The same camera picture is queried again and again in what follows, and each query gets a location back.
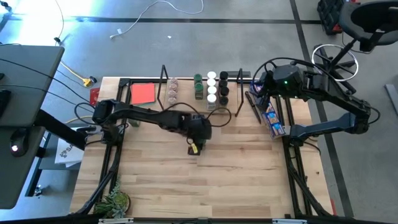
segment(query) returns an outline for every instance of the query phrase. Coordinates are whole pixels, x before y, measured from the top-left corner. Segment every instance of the potted plant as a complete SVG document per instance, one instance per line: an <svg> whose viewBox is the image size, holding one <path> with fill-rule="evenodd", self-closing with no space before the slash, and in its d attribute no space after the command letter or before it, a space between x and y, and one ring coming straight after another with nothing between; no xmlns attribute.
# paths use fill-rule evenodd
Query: potted plant
<svg viewBox="0 0 398 224"><path fill-rule="evenodd" d="M119 176L112 192L95 205L94 213L104 214L104 218L124 218L130 204L128 194L120 191Z"/></svg>

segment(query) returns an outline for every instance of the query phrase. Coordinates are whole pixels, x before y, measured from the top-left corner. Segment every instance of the red notebook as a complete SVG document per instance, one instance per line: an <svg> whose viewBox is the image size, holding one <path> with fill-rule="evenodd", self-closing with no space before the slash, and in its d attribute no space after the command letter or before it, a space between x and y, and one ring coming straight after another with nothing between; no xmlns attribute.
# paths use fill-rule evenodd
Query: red notebook
<svg viewBox="0 0 398 224"><path fill-rule="evenodd" d="M131 104L140 105L155 101L155 84L143 83L131 85Z"/></svg>

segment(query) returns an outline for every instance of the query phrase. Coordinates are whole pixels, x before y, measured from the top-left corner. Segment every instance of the gray floor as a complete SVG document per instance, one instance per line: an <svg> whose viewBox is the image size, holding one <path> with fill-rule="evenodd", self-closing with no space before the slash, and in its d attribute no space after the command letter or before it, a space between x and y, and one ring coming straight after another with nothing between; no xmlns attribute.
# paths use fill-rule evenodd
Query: gray floor
<svg viewBox="0 0 398 224"><path fill-rule="evenodd" d="M96 16L134 18L149 5L145 0L76 1L58 0L64 16ZM317 20L317 0L295 0L302 20ZM0 32L3 43L53 45L53 37L60 32L62 23L53 0L15 0L10 4L14 12L29 14L23 21L8 21ZM174 0L177 7L197 11L200 0ZM205 2L205 10L199 15L186 15L172 10L165 4L149 9L144 18L203 18L203 19L294 19L289 0L214 0ZM303 58L295 24L212 24L212 23L138 23L129 33L110 40L118 28L127 29L131 23L66 22L62 38L65 54L63 61L84 76L98 80L108 76L157 77L162 64L171 76L191 76L209 70L255 69L273 57ZM341 36L326 36L320 25L303 25L308 50L316 44L340 44ZM349 199L356 218L397 222L398 171L393 133L398 130L398 117L384 89L386 83L395 83L398 44L377 48L371 55L355 54L360 63L359 74L350 83L364 98L377 107L382 118L362 135L334 134ZM59 70L75 78L63 67ZM84 89L65 77L56 77L73 87L83 96ZM53 82L50 91L74 102L80 100ZM44 110L66 121L74 117L73 106L48 95ZM314 122L319 122L314 102L310 102ZM328 119L339 117L342 111L325 103ZM344 215L340 195L331 168L331 161L323 138L320 138L323 168L331 198L336 202L339 215ZM50 190L40 198L22 197L12 210L0 210L0 220L51 217L68 213L77 173L48 171L42 174L40 184Z"/></svg>

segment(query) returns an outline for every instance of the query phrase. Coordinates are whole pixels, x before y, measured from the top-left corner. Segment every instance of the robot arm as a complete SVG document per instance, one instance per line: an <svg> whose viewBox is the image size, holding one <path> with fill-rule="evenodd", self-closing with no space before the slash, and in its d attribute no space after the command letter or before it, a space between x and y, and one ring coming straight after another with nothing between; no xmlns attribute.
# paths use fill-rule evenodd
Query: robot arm
<svg viewBox="0 0 398 224"><path fill-rule="evenodd" d="M116 144L120 141L116 121L124 118L157 124L164 130L192 139L193 144L188 148L188 154L193 156L199 156L205 140L211 139L211 123L202 114L154 111L114 100L103 100L97 104L93 115L93 121L103 129L103 143Z"/></svg>
<svg viewBox="0 0 398 224"><path fill-rule="evenodd" d="M311 126L299 124L287 128L290 132L290 143L302 146L310 136L345 131L351 134L365 133L369 128L371 106L364 100L345 93L339 84L326 73L317 74L304 72L295 62L290 65L274 67L272 71L266 71L256 85L261 85L257 97L263 98L263 103L258 105L260 109L266 110L271 96L283 96L288 98L300 98L304 101L314 99L318 101L329 101L349 113L341 118Z"/></svg>

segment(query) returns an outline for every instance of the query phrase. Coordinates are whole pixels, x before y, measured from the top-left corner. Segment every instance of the black cap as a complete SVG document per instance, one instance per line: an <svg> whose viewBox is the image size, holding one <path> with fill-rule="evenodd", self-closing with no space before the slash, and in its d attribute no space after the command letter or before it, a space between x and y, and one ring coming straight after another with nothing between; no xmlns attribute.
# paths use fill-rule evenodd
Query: black cap
<svg viewBox="0 0 398 224"><path fill-rule="evenodd" d="M227 80L218 81L218 87L220 87L220 88L226 87L227 85L228 85L228 81Z"/></svg>
<svg viewBox="0 0 398 224"><path fill-rule="evenodd" d="M220 95L221 96L228 96L229 88L228 87L221 87L220 88Z"/></svg>
<svg viewBox="0 0 398 224"><path fill-rule="evenodd" d="M225 106L227 104L228 104L228 97L226 97L226 96L220 97L220 105Z"/></svg>
<svg viewBox="0 0 398 224"><path fill-rule="evenodd" d="M220 79L221 80L227 80L228 79L228 72L226 72L226 71L220 72Z"/></svg>

